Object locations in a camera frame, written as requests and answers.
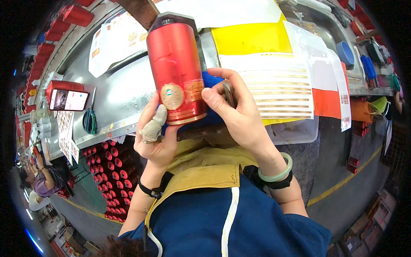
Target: smartphone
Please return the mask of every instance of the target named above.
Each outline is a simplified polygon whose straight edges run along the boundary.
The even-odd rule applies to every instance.
[[[53,89],[51,93],[50,110],[54,111],[84,111],[89,93]]]

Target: blue shirt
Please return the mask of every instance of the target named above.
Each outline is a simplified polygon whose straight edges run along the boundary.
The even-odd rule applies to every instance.
[[[202,188],[177,192],[153,212],[150,227],[163,256],[221,256],[223,226],[231,204],[231,189]],[[141,239],[143,222],[124,233]],[[231,226],[229,256],[325,256],[328,229],[297,214],[284,214],[278,203],[240,176],[240,196]],[[148,238],[150,254],[157,256]]]

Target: yellow sheet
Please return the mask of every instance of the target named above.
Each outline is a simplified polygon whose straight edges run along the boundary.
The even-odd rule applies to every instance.
[[[223,28],[211,28],[218,54],[246,55],[251,53],[281,52],[292,53],[281,14],[278,23],[241,24]],[[301,119],[263,120],[265,126]]]

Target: black wrist strap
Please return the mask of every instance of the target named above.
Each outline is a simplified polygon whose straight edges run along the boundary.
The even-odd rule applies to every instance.
[[[157,199],[157,200],[159,200],[159,199],[161,198],[161,188],[148,189],[148,188],[146,188],[145,186],[143,186],[143,185],[141,184],[140,179],[139,179],[138,184],[139,184],[139,186],[140,186],[140,189],[141,189],[144,193],[148,194],[148,195],[151,196],[151,197],[154,197],[154,198]]]

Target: worker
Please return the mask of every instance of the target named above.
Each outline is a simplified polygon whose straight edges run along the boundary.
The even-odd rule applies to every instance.
[[[30,192],[28,198],[28,206],[30,210],[38,211],[49,203],[50,199],[48,197],[41,197],[34,190]]]
[[[25,187],[32,188],[39,196],[49,197],[68,181],[68,167],[66,164],[44,167],[40,153],[36,154],[36,161],[39,169],[31,164],[25,166],[20,172],[21,182]]]
[[[208,73],[226,80],[203,89],[202,98],[239,146],[187,152],[176,140],[181,125],[168,126],[160,143],[146,142],[139,131],[155,114],[155,93],[134,144],[147,165],[119,238],[107,237],[98,256],[325,256],[331,233],[308,218],[292,158],[270,140],[240,75],[222,68]],[[236,109],[222,96],[224,82],[234,88]],[[249,170],[259,178],[242,174]],[[166,171],[174,175],[161,193]]]

